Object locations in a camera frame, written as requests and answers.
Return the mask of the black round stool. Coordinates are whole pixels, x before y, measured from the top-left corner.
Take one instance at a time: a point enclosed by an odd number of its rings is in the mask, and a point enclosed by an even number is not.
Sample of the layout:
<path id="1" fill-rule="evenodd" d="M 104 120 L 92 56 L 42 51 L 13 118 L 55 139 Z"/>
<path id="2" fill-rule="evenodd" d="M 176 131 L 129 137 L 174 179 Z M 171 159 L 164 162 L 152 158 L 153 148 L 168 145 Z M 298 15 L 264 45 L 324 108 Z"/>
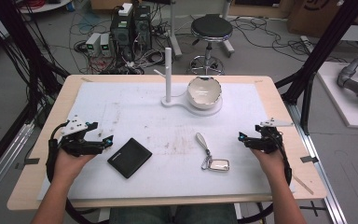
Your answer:
<path id="1" fill-rule="evenodd" d="M 195 75 L 223 75 L 224 65 L 216 57 L 211 55 L 213 43 L 223 43 L 231 38 L 233 32 L 229 21 L 221 18 L 218 14 L 207 14 L 197 18 L 191 23 L 191 34 L 195 37 L 192 45 L 197 45 L 200 41 L 206 41 L 205 53 L 194 57 L 188 70 Z"/>

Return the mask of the white table mat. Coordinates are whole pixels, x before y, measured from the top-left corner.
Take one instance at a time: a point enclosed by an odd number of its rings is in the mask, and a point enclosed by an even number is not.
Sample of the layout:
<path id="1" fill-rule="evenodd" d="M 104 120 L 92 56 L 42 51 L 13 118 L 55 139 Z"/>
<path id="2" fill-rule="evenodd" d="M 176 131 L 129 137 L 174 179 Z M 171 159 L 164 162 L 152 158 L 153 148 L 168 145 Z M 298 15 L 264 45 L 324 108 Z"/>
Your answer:
<path id="1" fill-rule="evenodd" d="M 182 196 L 268 195 L 269 183 L 239 132 L 258 135 L 255 125 L 269 119 L 253 84 L 226 83 L 221 110 L 209 117 L 184 108 L 164 107 L 162 83 L 81 85 L 69 112 L 98 128 L 88 141 L 113 135 L 113 145 L 87 163 L 72 185 L 72 200 L 164 198 Z M 206 157 L 196 139 L 201 133 L 214 159 L 229 161 L 228 172 L 202 170 Z M 130 178 L 107 160 L 130 138 L 153 155 Z"/>

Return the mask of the person's right hand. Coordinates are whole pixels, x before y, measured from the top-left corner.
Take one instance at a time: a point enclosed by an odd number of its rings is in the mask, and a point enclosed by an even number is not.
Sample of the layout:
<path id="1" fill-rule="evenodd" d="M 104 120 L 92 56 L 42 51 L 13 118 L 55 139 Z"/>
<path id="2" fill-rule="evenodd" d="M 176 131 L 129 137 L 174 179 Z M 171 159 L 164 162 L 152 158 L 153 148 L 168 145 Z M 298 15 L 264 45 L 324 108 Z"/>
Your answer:
<path id="1" fill-rule="evenodd" d="M 267 154 L 261 150 L 252 149 L 252 152 L 257 157 L 269 182 L 286 182 L 283 157 L 280 151 L 276 150 Z"/>

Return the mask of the white ceramic bowl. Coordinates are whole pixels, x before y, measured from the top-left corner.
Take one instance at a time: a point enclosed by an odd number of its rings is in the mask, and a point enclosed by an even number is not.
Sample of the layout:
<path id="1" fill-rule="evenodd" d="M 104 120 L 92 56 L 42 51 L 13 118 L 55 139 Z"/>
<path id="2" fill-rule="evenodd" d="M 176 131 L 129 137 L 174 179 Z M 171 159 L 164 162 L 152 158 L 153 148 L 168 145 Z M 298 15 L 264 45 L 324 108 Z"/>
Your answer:
<path id="1" fill-rule="evenodd" d="M 221 99 L 222 88 L 213 77 L 196 77 L 192 79 L 186 89 L 187 100 L 197 109 L 211 109 Z"/>

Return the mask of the white box on computer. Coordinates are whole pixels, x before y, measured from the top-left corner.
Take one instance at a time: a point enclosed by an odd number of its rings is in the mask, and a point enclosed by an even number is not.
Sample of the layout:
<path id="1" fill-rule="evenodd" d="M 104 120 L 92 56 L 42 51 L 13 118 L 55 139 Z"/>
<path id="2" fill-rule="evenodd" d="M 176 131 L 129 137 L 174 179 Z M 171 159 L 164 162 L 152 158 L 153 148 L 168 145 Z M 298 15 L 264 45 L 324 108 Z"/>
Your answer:
<path id="1" fill-rule="evenodd" d="M 119 16 L 129 16 L 132 10 L 131 3 L 124 3 L 118 11 Z"/>

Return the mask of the white stand with post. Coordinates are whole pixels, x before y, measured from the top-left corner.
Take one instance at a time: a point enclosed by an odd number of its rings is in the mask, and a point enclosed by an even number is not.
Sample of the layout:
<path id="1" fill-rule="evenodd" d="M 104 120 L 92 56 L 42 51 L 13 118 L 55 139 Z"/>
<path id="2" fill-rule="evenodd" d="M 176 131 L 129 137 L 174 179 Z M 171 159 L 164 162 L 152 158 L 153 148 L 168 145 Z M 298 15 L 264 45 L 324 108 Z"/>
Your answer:
<path id="1" fill-rule="evenodd" d="M 165 96 L 161 98 L 161 104 L 164 107 L 179 106 L 186 109 L 191 114 L 201 117 L 209 117 L 217 114 L 221 110 L 223 105 L 222 94 L 221 94 L 221 99 L 219 100 L 217 105 L 211 109 L 206 109 L 206 110 L 197 109 L 195 106 L 193 106 L 187 100 L 186 90 L 180 95 L 177 96 L 172 95 L 172 49 L 166 48 L 164 50 L 164 55 L 165 55 L 165 59 L 164 59 L 165 73 L 161 73 L 157 69 L 154 70 L 155 73 L 165 78 Z"/>

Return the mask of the keychain with silver tag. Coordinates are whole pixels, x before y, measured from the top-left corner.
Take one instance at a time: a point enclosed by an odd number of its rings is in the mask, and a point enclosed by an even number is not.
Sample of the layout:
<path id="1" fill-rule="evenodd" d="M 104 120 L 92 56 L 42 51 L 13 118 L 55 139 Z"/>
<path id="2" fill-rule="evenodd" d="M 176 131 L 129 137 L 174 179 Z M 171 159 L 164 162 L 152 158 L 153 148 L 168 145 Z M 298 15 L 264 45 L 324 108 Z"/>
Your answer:
<path id="1" fill-rule="evenodd" d="M 230 168 L 229 161 L 223 159 L 214 159 L 210 149 L 208 148 L 206 140 L 201 133 L 196 133 L 196 139 L 206 153 L 206 157 L 201 165 L 201 169 L 217 172 L 228 172 Z"/>

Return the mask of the black computer tower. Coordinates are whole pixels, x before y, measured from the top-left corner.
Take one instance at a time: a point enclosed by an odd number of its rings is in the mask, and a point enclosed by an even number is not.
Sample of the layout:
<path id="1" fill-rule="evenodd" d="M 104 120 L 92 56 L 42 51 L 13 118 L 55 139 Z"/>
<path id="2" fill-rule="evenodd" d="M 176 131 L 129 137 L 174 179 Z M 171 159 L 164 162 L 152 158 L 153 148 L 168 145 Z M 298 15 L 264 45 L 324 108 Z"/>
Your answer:
<path id="1" fill-rule="evenodd" d="M 132 44 L 134 40 L 134 27 L 132 11 L 129 15 L 120 16 L 116 9 L 110 26 L 111 35 L 116 45 L 118 57 L 123 57 L 126 61 L 134 58 Z"/>
<path id="2" fill-rule="evenodd" d="M 138 46 L 151 49 L 150 6 L 138 6 L 134 11 L 135 33 Z"/>

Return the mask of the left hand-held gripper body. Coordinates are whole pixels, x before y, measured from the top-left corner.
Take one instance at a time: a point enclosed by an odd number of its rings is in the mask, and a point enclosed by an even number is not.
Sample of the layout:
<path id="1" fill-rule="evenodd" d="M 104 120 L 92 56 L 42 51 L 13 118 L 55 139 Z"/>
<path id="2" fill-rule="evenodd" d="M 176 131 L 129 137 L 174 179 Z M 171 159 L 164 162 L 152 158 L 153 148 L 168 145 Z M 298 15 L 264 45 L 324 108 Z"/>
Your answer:
<path id="1" fill-rule="evenodd" d="M 85 139 L 86 133 L 90 132 L 86 131 L 86 129 L 86 121 L 78 115 L 73 116 L 61 130 L 59 148 L 73 156 L 101 154 L 103 149 L 93 146 L 92 141 Z"/>

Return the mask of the cardboard box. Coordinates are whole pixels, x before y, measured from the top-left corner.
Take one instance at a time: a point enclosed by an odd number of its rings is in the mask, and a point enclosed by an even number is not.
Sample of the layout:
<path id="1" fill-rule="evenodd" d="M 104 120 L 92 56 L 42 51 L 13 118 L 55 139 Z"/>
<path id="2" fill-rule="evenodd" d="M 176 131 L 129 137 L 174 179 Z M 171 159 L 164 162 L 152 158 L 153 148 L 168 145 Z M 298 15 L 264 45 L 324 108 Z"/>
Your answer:
<path id="1" fill-rule="evenodd" d="M 289 33 L 321 37 L 345 3 L 358 0 L 294 0 L 286 23 Z"/>

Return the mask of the grey power supply unit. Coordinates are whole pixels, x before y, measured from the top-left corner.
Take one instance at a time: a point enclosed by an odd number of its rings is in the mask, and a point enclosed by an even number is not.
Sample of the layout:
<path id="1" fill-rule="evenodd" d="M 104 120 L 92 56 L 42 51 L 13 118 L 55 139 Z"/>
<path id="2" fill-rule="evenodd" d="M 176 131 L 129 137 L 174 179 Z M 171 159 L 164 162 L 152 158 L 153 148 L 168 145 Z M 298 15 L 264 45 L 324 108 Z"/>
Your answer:
<path id="1" fill-rule="evenodd" d="M 101 34 L 101 52 L 104 57 L 111 56 L 110 38 L 109 34 Z"/>
<path id="2" fill-rule="evenodd" d="M 99 33 L 92 34 L 86 41 L 88 53 L 92 57 L 97 57 L 101 52 L 101 35 Z"/>

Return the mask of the black wallet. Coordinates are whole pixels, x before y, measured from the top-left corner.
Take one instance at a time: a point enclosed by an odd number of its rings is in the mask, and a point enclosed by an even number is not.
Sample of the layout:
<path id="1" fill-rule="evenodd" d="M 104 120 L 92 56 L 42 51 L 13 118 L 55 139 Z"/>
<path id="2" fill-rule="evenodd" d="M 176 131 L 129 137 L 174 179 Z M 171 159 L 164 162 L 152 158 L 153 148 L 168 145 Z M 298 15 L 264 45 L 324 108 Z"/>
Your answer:
<path id="1" fill-rule="evenodd" d="M 107 162 L 125 178 L 130 178 L 153 153 L 131 138 Z"/>

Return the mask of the white platform board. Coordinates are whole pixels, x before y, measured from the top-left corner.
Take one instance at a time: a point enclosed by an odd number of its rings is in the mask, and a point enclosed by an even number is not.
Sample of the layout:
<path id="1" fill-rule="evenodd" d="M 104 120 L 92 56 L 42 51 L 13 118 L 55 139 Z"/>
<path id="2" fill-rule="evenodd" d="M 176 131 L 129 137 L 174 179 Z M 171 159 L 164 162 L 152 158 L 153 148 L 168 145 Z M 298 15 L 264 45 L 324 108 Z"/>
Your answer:
<path id="1" fill-rule="evenodd" d="M 337 84 L 338 74 L 345 66 L 346 63 L 325 62 L 318 71 L 318 78 L 346 126 L 358 128 L 358 97 Z"/>

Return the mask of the white power strip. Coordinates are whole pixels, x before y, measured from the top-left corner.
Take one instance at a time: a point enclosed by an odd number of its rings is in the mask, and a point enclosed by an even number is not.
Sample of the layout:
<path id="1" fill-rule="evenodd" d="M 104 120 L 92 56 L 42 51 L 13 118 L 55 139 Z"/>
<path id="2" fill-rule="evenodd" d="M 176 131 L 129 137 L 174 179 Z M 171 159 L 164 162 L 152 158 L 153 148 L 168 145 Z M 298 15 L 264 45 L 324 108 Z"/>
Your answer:
<path id="1" fill-rule="evenodd" d="M 310 42 L 310 40 L 305 36 L 302 35 L 300 37 L 301 42 L 304 44 L 305 48 L 307 49 L 308 53 L 312 53 L 314 50 L 313 44 Z"/>

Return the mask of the aluminium rail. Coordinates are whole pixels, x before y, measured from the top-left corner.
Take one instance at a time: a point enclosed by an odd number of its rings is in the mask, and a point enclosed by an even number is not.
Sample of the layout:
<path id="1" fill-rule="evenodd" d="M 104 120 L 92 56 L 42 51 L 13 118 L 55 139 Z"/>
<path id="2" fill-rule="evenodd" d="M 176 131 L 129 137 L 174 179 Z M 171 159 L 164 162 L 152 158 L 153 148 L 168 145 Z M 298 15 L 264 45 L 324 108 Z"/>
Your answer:
<path id="1" fill-rule="evenodd" d="M 324 205 L 327 209 L 327 213 L 330 216 L 330 219 L 333 224 L 348 224 L 347 219 L 344 216 L 344 213 L 340 207 L 340 204 L 337 200 L 335 192 L 329 182 L 327 174 L 324 170 L 323 164 L 318 155 L 317 149 L 312 142 L 311 137 L 306 134 L 304 129 L 300 126 L 300 115 L 298 108 L 295 105 L 287 105 L 286 106 L 289 115 L 291 116 L 296 129 L 299 133 L 299 136 L 303 143 L 305 144 L 306 150 L 309 152 L 312 163 L 316 168 L 316 171 L 321 178 L 321 181 L 324 185 L 324 189 L 326 190 L 326 196 L 324 197 Z"/>
<path id="2" fill-rule="evenodd" d="M 0 157 L 0 182 L 7 174 L 9 168 L 19 156 L 23 147 L 34 131 L 34 124 L 23 124 L 14 136 L 10 138 L 8 145 L 4 147 L 3 155 Z"/>

